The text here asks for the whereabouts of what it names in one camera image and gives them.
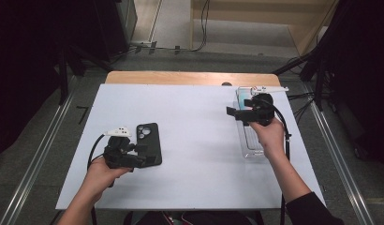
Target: phone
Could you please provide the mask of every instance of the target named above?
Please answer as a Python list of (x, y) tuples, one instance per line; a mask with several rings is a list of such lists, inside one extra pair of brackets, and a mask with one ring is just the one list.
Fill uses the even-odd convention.
[(139, 157), (146, 157), (142, 168), (162, 164), (162, 150), (157, 123), (141, 124), (137, 126), (136, 130), (137, 144), (147, 146), (146, 151), (138, 152)]

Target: gray floor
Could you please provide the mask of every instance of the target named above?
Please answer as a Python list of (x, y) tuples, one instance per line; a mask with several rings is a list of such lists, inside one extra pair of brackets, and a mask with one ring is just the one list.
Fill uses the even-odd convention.
[[(179, 39), (178, 42), (177, 40), (169, 41), (170, 38), (175, 36), (170, 31), (163, 29), (163, 27), (166, 27), (164, 23), (158, 24), (157, 27), (162, 27), (155, 30), (154, 38), (157, 38), (158, 46), (160, 43), (165, 44), (165, 37), (168, 37), (170, 45), (174, 45), (174, 43), (182, 45), (182, 41), (185, 43), (184, 38)], [(175, 55), (171, 51), (155, 51), (154, 54), (149, 54), (146, 50), (142, 50), (140, 53), (135, 54), (132, 52), (122, 57), (113, 66), (118, 70), (268, 73), (282, 67), (290, 57), (296, 55), (295, 50), (292, 50), (289, 46), (288, 37), (285, 33), (282, 33), (284, 32), (282, 31), (283, 28), (271, 28), (265, 24), (262, 24), (261, 27), (273, 30), (274, 34), (284, 34), (284, 36), (279, 37), (279, 42), (271, 42), (271, 37), (262, 40), (263, 42), (260, 43), (266, 43), (267, 48), (258, 46), (258, 49), (251, 52), (248, 50), (240, 51), (244, 46), (237, 47), (232, 43), (238, 42), (232, 39), (218, 40), (219, 43), (215, 45), (213, 38), (216, 37), (210, 36), (202, 52), (181, 52)], [(228, 37), (238, 38), (239, 32), (230, 34)], [(246, 43), (248, 43), (246, 46), (254, 45), (253, 42), (249, 41), (246, 40)], [(83, 110), (78, 109), (78, 107), (91, 108), (99, 85), (105, 82), (106, 74), (102, 69), (92, 67), (89, 68), (85, 77), (77, 78), (74, 97), (70, 102), (62, 125), (53, 139), (48, 155), (37, 174), (36, 181), (26, 193), (27, 198), (14, 224), (49, 224), (56, 214), (57, 211), (54, 207), (87, 118), (85, 117), (81, 121)], [(280, 81), (290, 88), (289, 95), (303, 92), (303, 83), (299, 81), (298, 76), (291, 72), (280, 76)], [(34, 153), (39, 148), (40, 142), (58, 110), (58, 100), (59, 91), (46, 100), (20, 138), (0, 156), (0, 220), (10, 205), (14, 191), (22, 181)], [(306, 100), (291, 101), (292, 109), (294, 111), (300, 109)], [(363, 161), (356, 158), (353, 146), (339, 118), (327, 104), (323, 104), (323, 106), (328, 123), (353, 178), (367, 202), (374, 221), (376, 224), (384, 224), (384, 166), (376, 161)], [(299, 128), (329, 209), (335, 216), (342, 218), (346, 224), (359, 224), (345, 186), (334, 166), (329, 149), (312, 111), (308, 110), (305, 113), (299, 123)], [(124, 211), (98, 210), (98, 224), (122, 224), (125, 213)], [(278, 224), (278, 210), (265, 210), (262, 214), (267, 224)]]

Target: transparent box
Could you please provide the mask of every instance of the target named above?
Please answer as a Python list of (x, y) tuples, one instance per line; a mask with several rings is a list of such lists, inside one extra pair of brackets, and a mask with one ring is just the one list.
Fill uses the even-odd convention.
[[(233, 101), (233, 107), (236, 110), (247, 110), (250, 107), (244, 106), (244, 100), (252, 97), (251, 87), (239, 87), (236, 90), (236, 98)], [(239, 138), (242, 147), (242, 155), (244, 158), (265, 158), (264, 148), (258, 142), (256, 131), (250, 126), (244, 126), (242, 121), (236, 121)]]

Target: wooden edge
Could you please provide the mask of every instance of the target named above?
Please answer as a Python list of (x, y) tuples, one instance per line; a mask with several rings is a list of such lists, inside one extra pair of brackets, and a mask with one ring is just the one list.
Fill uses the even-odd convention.
[(280, 86), (274, 74), (179, 72), (179, 71), (112, 71), (105, 83), (172, 84), (172, 85), (222, 85)]

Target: white table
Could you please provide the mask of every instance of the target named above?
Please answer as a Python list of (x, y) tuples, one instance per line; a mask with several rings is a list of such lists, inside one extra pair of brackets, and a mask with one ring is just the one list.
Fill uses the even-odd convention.
[[(66, 209), (86, 173), (96, 139), (126, 125), (158, 123), (163, 163), (115, 181), (96, 208), (197, 210), (279, 208), (280, 188), (266, 159), (242, 157), (236, 122), (226, 115), (234, 86), (102, 84), (69, 168), (57, 209)], [(323, 201), (318, 181), (285, 93), (273, 94), (285, 116), (291, 162)], [(103, 152), (101, 140), (96, 155)]]

